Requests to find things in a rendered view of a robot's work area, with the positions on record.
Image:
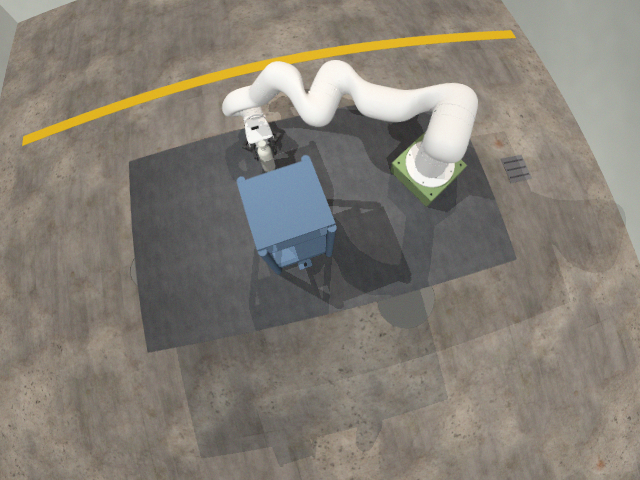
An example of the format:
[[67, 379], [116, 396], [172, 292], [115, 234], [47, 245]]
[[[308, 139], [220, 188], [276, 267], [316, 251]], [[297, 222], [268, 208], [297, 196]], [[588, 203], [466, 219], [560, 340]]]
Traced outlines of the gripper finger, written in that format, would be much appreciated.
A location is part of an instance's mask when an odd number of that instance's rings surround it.
[[259, 161], [258, 156], [257, 156], [257, 153], [256, 153], [256, 150], [255, 150], [255, 148], [256, 148], [256, 144], [255, 144], [255, 143], [251, 143], [251, 147], [247, 146], [247, 144], [248, 144], [248, 141], [247, 141], [247, 139], [246, 139], [246, 140], [244, 141], [244, 143], [242, 144], [242, 148], [243, 148], [243, 149], [245, 149], [245, 150], [247, 150], [247, 151], [252, 152], [252, 153], [253, 153], [253, 156], [254, 156], [254, 159], [257, 159], [257, 161]]
[[278, 142], [278, 139], [280, 138], [281, 135], [280, 135], [280, 133], [278, 133], [276, 131], [273, 131], [273, 130], [271, 130], [271, 131], [272, 131], [273, 135], [275, 135], [276, 137], [274, 138], [274, 140], [271, 137], [267, 138], [268, 139], [267, 141], [272, 145], [274, 154], [276, 155], [276, 152], [277, 152], [276, 143]]

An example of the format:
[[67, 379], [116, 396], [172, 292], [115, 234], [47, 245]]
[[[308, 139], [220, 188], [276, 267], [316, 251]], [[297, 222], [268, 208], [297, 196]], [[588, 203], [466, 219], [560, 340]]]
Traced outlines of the blue shelving unit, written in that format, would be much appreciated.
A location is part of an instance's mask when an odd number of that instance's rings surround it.
[[337, 227], [308, 155], [237, 185], [258, 254], [277, 274], [332, 256]]

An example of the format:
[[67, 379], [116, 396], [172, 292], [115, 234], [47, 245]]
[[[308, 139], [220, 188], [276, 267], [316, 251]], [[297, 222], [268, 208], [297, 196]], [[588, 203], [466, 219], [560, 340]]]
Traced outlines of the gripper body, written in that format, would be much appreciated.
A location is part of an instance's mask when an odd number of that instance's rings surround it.
[[[250, 128], [248, 128], [247, 122], [245, 124], [245, 132], [246, 132], [246, 137], [247, 137], [247, 141], [248, 144], [250, 143], [255, 143], [256, 144], [256, 148], [259, 147], [258, 142], [261, 140], [264, 140], [266, 142], [266, 144], [269, 144], [269, 142], [267, 141], [267, 138], [273, 137], [271, 128], [267, 122], [267, 120], [261, 116], [255, 116], [258, 117], [258, 121], [259, 121], [259, 129], [255, 129], [252, 130]], [[274, 140], [274, 137], [273, 137]], [[249, 146], [250, 146], [249, 144]], [[251, 147], [251, 146], [250, 146]]]

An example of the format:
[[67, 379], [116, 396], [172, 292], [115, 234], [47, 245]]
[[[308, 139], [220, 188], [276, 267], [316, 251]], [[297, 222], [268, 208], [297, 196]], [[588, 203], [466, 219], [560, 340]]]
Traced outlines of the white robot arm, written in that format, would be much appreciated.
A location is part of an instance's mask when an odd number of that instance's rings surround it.
[[422, 143], [412, 146], [406, 157], [410, 177], [432, 188], [445, 184], [453, 175], [455, 163], [463, 158], [478, 109], [476, 93], [464, 84], [394, 89], [369, 83], [348, 63], [331, 60], [319, 69], [308, 94], [296, 67], [286, 62], [272, 62], [252, 85], [226, 96], [223, 113], [228, 117], [242, 116], [251, 131], [259, 129], [255, 116], [265, 118], [261, 106], [280, 92], [289, 97], [300, 117], [314, 127], [323, 127], [332, 120], [345, 94], [352, 97], [364, 116], [382, 121], [403, 122], [432, 111]]

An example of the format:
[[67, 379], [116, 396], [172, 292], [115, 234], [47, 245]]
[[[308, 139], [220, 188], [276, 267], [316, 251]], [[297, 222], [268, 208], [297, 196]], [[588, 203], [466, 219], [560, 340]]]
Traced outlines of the white ceramic bottle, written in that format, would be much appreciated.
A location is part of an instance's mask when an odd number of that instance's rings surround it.
[[274, 170], [275, 162], [270, 146], [264, 140], [259, 141], [258, 145], [258, 155], [264, 170], [266, 172]]

